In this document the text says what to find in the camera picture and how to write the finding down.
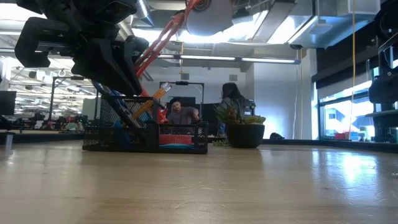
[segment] wire basket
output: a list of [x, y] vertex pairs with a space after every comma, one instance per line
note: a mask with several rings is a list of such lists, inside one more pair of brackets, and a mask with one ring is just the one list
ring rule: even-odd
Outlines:
[[207, 153], [207, 122], [159, 125], [156, 123], [158, 108], [153, 98], [102, 97], [99, 126], [85, 128], [83, 150]]
[[87, 127], [83, 150], [115, 152], [157, 152], [159, 127], [147, 124], [145, 128]]
[[120, 122], [129, 128], [144, 128], [146, 122], [157, 121], [159, 103], [152, 97], [101, 97], [101, 127]]

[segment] red object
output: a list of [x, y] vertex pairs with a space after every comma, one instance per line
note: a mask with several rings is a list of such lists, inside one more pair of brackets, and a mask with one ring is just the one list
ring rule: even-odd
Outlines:
[[159, 123], [159, 124], [165, 124], [165, 123], [168, 123], [169, 121], [167, 121], [167, 119], [166, 119], [166, 114], [167, 114], [167, 111], [168, 111], [169, 109], [164, 109], [164, 110], [162, 110], [161, 108], [159, 108], [159, 110], [158, 110], [158, 112], [157, 112], [157, 122]]
[[176, 134], [161, 134], [159, 135], [159, 144], [186, 144], [192, 145], [192, 136], [176, 135]]
[[343, 133], [343, 134], [335, 133], [335, 139], [344, 140], [344, 139], [346, 139], [346, 134], [345, 133]]
[[[145, 69], [158, 57], [160, 51], [166, 46], [172, 36], [177, 33], [177, 31], [181, 28], [184, 21], [187, 19], [189, 12], [200, 2], [201, 0], [192, 0], [189, 1], [187, 8], [185, 8], [185, 12], [178, 13], [172, 16], [172, 20], [167, 24], [164, 30], [160, 33], [159, 37], [154, 41], [154, 43], [144, 52], [143, 56], [137, 60], [136, 66], [134, 67], [137, 77], [141, 77], [142, 73], [144, 73]], [[141, 96], [149, 97], [148, 92], [142, 87]], [[167, 123], [167, 118], [165, 113], [163, 114], [160, 110], [158, 111], [158, 120], [159, 122], [163, 121], [163, 123]]]

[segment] man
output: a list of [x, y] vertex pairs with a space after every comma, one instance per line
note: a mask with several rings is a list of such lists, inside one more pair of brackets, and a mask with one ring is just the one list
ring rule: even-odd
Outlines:
[[170, 101], [173, 111], [167, 118], [170, 124], [191, 124], [192, 119], [199, 121], [199, 111], [192, 107], [181, 107], [179, 98]]

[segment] desk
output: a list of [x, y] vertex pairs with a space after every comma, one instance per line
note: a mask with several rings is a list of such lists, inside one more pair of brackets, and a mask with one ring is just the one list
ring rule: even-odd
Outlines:
[[320, 146], [139, 154], [81, 144], [15, 144], [0, 157], [1, 222], [397, 223], [397, 154]]

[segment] wall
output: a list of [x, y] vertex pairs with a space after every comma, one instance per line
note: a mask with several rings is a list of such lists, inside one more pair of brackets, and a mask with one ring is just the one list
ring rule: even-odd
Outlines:
[[[146, 70], [154, 82], [148, 82], [143, 79], [142, 85], [150, 95], [153, 95], [159, 89], [159, 82], [176, 82], [181, 81], [181, 68], [169, 67], [149, 67]], [[246, 95], [246, 78], [245, 73], [240, 72], [239, 68], [207, 68], [187, 67], [183, 68], [184, 73], [190, 74], [189, 82], [197, 82], [205, 84], [204, 103], [219, 103], [221, 101], [221, 87], [224, 83], [229, 82], [229, 75], [238, 75], [238, 81], [235, 82], [243, 95]], [[173, 96], [195, 97], [197, 103], [201, 102], [201, 86], [175, 86], [162, 98], [162, 102], [170, 101]]]
[[248, 99], [254, 99], [254, 64], [246, 72], [246, 95]]
[[[308, 50], [301, 65], [254, 64], [256, 114], [267, 118], [264, 123], [265, 139], [274, 132], [286, 139], [313, 139], [311, 76], [315, 74], [315, 70], [314, 50]], [[301, 82], [301, 71], [303, 71], [303, 82]]]
[[0, 77], [2, 82], [0, 83], [0, 91], [8, 90], [8, 82], [11, 78], [11, 69], [7, 66], [7, 60], [0, 58]]

